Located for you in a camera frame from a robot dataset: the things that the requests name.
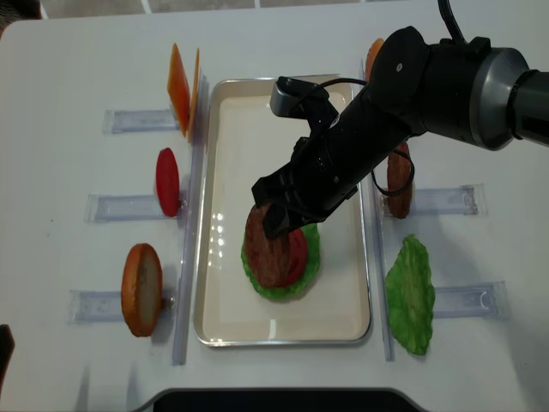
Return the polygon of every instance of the white tray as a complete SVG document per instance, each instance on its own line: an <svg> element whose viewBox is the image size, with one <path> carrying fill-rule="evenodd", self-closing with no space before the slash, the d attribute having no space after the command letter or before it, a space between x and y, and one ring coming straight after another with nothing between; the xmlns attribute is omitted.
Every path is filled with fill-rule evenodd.
<svg viewBox="0 0 549 412"><path fill-rule="evenodd" d="M263 298L242 267L244 226L254 203L251 187L287 163L298 138L310 133L306 121L271 112L274 83L226 81L212 93L195 331L203 343L216 347L356 342L368 331L371 312L360 193L319 225L321 269L302 298L285 303ZM339 112L353 97L345 84L328 91Z"/></svg>

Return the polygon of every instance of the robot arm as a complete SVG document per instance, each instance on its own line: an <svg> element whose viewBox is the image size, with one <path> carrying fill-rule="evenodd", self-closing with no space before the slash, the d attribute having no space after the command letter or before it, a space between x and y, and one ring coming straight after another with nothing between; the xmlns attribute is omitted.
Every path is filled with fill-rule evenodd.
<svg viewBox="0 0 549 412"><path fill-rule="evenodd" d="M273 88L273 113L307 119L311 134L252 187L257 206L271 203L263 220L271 239L326 220L410 136L430 131L490 150L513 138L549 145L549 73L486 38L427 45L413 27L393 33L341 114L315 86L280 77Z"/></svg>

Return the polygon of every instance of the gray floor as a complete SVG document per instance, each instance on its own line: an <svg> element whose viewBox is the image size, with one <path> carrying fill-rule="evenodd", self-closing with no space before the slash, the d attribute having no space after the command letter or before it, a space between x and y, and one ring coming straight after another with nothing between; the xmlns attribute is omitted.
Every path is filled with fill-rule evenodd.
<svg viewBox="0 0 549 412"><path fill-rule="evenodd" d="M260 7L302 6L315 4L358 3L360 0L42 0L49 18L88 17L95 15L135 15L217 9L253 9Z"/></svg>

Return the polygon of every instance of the black cable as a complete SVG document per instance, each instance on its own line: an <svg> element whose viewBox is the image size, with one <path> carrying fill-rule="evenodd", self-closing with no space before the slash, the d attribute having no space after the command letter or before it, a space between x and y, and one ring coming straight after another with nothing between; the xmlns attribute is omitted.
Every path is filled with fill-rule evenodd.
<svg viewBox="0 0 549 412"><path fill-rule="evenodd" d="M410 162L410 166L412 167L412 169L410 170L410 176L408 176L408 180L406 182L406 184L404 184L404 186L402 186L400 189L396 190L396 191L386 191L385 189L382 189L381 187L379 187L379 185L377 184L377 181L376 181L376 174L374 173L374 171L372 170L371 171L371 179L373 180L374 182L374 185L377 187L377 189L379 191L381 191L385 196L389 196L389 197L394 197L394 196L399 196L401 195L402 193L404 193L405 191L408 190L408 188L412 185L412 182L413 182L413 176L415 174L415 167L413 166L413 162L412 162L412 159L410 159L410 156L408 156L406 153L400 151L400 150L393 150L393 153L399 155L399 156L402 156L404 159L406 159L407 161Z"/></svg>
<svg viewBox="0 0 549 412"><path fill-rule="evenodd" d="M467 41L463 38L462 31L455 21L454 13L449 5L449 0L438 0L438 11L442 16L449 34L457 45L466 45Z"/></svg>
<svg viewBox="0 0 549 412"><path fill-rule="evenodd" d="M316 93L321 88L326 88L328 86L331 86L332 84L337 84L337 83L354 83L354 84L360 84L362 86L366 86L368 84L368 82L366 82L364 80L351 79L351 78L348 78L348 77L338 77L337 79L328 80L327 82L317 84L314 88L312 88L307 93L305 93L303 96L301 96L299 98L298 102L295 105L293 105L293 107L299 106L301 103L303 103L303 100L305 100L306 98L308 98L312 94Z"/></svg>

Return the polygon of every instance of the green lettuce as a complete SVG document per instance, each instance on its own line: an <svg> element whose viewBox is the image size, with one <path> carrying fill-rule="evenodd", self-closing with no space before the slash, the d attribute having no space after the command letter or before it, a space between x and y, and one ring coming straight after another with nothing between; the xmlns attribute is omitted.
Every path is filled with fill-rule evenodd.
<svg viewBox="0 0 549 412"><path fill-rule="evenodd" d="M244 245L242 245L240 257L242 258L244 272L248 276L248 279L250 279L256 292L261 296L272 300L296 298L307 289L317 275L318 269L320 268L320 235L318 234L317 224L304 226L301 230L307 241L307 265L305 266L303 275L294 284L285 288L264 288L261 286L251 273L248 260L244 254Z"/></svg>
<svg viewBox="0 0 549 412"><path fill-rule="evenodd" d="M411 354L424 355L432 337L435 288L431 284L429 254L415 235L402 241L385 279L385 289L393 337Z"/></svg>

